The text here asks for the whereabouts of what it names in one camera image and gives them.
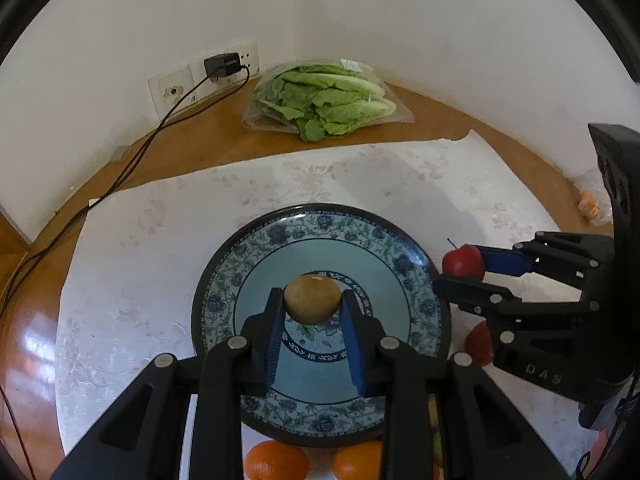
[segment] wall outlet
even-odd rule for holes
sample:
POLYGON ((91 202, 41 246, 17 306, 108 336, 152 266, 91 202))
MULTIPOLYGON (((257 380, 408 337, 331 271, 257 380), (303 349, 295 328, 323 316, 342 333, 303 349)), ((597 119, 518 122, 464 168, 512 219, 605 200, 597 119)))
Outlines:
MULTIPOLYGON (((156 112, 158 112, 158 117, 164 117, 178 100, 191 90, 194 85, 190 66, 185 66, 173 72, 166 72, 151 78, 149 80, 149 90, 154 106, 156 107, 156 112)), ((197 93, 198 91, 195 91, 189 95, 175 111, 178 112, 194 104, 194 102, 198 100, 197 93)))
MULTIPOLYGON (((202 81, 207 73, 204 70, 204 60, 207 57, 215 56, 216 54, 224 54, 225 52, 237 52, 240 54, 240 63, 245 65, 249 69, 251 77, 260 73, 260 59, 258 58, 258 46, 255 43, 238 43, 232 46, 221 48, 209 52, 204 56, 201 56, 194 61, 191 61, 191 73, 193 79, 197 82, 202 81)), ((233 74, 231 77, 220 77, 213 81, 207 81, 198 88, 198 99, 203 99, 215 92, 219 92, 222 89, 240 83, 246 78, 246 71, 242 69, 237 74, 233 74)))

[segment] wooden table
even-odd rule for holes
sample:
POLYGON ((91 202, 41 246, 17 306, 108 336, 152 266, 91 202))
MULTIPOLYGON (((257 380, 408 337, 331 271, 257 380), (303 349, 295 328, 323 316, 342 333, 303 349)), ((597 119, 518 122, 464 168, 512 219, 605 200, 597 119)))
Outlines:
MULTIPOLYGON (((610 234, 610 225, 596 230, 582 218, 575 206, 575 188, 561 173, 516 140, 437 101, 394 88, 398 97, 414 112, 414 124, 381 124, 357 130, 344 138, 306 144, 291 134, 251 131, 241 126, 253 86, 250 83, 224 104, 162 131, 124 187, 278 153, 368 142, 455 140, 474 129, 536 195, 560 229, 610 234)), ((44 228, 32 252, 46 246, 90 198, 104 193, 131 156, 132 152, 127 153, 123 162, 108 164, 82 186, 44 228)), ((60 293, 81 225, 82 222, 78 222, 25 281, 0 328, 2 384, 39 479, 48 478, 64 456, 56 420, 53 352, 60 293)), ((11 455, 27 472, 4 407, 0 432, 11 455)))

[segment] white floral tablecloth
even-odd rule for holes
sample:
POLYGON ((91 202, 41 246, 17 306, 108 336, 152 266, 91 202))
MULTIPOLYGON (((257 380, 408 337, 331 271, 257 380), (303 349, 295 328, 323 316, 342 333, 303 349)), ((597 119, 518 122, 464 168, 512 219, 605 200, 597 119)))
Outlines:
MULTIPOLYGON (((226 238, 264 213, 308 202, 370 210, 409 233, 436 264, 450 249, 447 237, 457 244, 510 246, 537 230, 557 228, 475 132, 456 142, 270 156, 118 192, 89 213, 62 291, 56 401, 65 452, 156 354, 194 355, 194 291, 226 238)), ((577 297, 573 289, 538 276, 490 279, 530 300, 577 297)), ((453 315, 452 348, 459 349, 480 318, 453 315)), ((579 427, 576 403, 491 365, 486 370, 572 470, 597 439, 579 427)), ((245 451, 263 439, 243 428, 245 451)), ((189 448, 187 438, 185 456, 189 448)), ((310 478, 332 478, 329 452, 308 453, 310 478)))

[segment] white wall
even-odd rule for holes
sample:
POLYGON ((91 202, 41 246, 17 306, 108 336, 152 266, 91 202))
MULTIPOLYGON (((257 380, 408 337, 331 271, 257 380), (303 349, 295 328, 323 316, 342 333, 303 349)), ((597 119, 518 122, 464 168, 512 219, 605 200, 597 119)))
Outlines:
POLYGON ((31 238, 157 117, 147 80, 233 41, 267 67, 352 57, 568 175, 586 124, 640 130, 640 91, 573 0, 52 0, 0 66, 0 205, 31 238))
POLYGON ((157 122, 147 81, 235 40, 293 56, 291 0, 51 0, 0 65, 0 204, 30 238, 157 122))
POLYGON ((295 0, 296 53, 354 57, 473 115, 569 176, 587 123, 640 129, 640 90, 574 0, 295 0))

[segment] white label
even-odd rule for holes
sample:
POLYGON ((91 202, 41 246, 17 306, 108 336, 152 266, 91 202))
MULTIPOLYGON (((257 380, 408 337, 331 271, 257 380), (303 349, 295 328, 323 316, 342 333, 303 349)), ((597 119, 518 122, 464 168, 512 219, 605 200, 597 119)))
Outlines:
POLYGON ((354 72, 362 72, 360 65, 357 61, 352 61, 351 59, 341 59, 342 66, 347 70, 353 70, 354 72))

